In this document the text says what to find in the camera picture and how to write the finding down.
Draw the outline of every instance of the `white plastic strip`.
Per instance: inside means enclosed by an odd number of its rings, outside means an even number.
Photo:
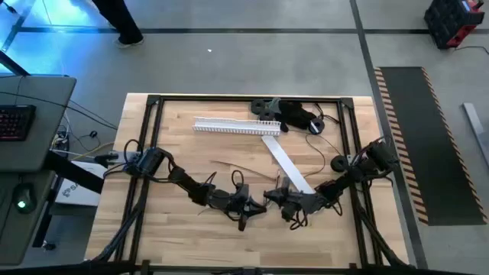
[[[196,117],[193,130],[278,136],[280,134],[280,122]]]
[[[278,144],[275,137],[263,136],[261,137],[261,140],[267,145],[268,150],[273,154],[297,190],[302,191],[305,194],[313,194],[314,189],[309,186],[297,167],[293,165],[292,160],[290,160],[289,156],[287,156],[280,144]]]

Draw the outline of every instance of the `white plastic cable duct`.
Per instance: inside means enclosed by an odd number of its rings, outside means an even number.
[[[278,136],[280,135],[280,122],[196,117],[193,130]]]

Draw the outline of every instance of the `white paper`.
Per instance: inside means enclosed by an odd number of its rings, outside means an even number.
[[[97,163],[86,163],[81,161],[72,161],[73,164],[78,167],[82,167],[84,170],[103,178],[104,172],[107,168]],[[64,179],[61,183],[60,191],[57,194],[57,203],[73,204],[73,205],[89,205],[97,206],[99,204],[100,194],[88,190],[85,187],[81,187],[77,183],[71,180]]]

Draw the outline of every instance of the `wooden table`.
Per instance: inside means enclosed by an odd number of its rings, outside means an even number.
[[[115,139],[115,150],[123,150],[127,140],[138,139],[147,94],[128,94]],[[358,130],[364,146],[380,136],[374,106],[370,97],[354,97]],[[324,113],[338,117],[334,105],[322,105]],[[304,108],[318,113],[312,104]],[[145,146],[151,139],[154,113]],[[194,132],[195,116],[256,119],[247,102],[170,102],[165,101],[157,146],[168,150],[176,163],[198,182],[203,182],[218,171],[213,184],[229,192],[234,191],[231,172],[235,166],[212,160],[233,163],[268,177],[280,171],[276,160],[260,136]],[[342,152],[338,126],[325,119],[322,136]],[[303,175],[321,169],[321,155],[305,141],[305,134],[282,133],[278,141]],[[326,180],[339,177],[329,161],[338,153],[322,139],[309,136],[311,144],[324,153],[325,168],[306,179],[314,187]],[[242,170],[245,183],[257,202],[263,191],[273,189],[275,182],[255,173]],[[161,165],[157,177],[167,176],[167,165]],[[106,181],[99,208],[92,227],[86,258],[101,252],[121,224],[129,176],[115,174]],[[393,189],[386,180],[375,180],[371,188],[377,227],[400,259],[407,262],[406,247],[400,228]],[[332,209],[309,215],[309,226],[295,231],[280,217],[280,210],[272,203],[267,213],[248,220],[246,229],[238,230],[237,222],[229,220],[220,211],[192,203],[185,191],[173,184],[151,183],[147,198],[144,225],[138,253],[138,262],[151,260],[152,265],[219,266],[219,267],[337,267],[346,268],[358,263],[358,245],[348,190],[340,198],[343,216]],[[132,231],[128,233],[124,259],[128,258]],[[369,260],[373,262],[370,238]]]

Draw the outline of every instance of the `computer mouse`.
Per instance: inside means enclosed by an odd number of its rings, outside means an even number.
[[[36,209],[37,200],[32,183],[19,183],[12,193],[12,203],[22,214],[29,214]]]

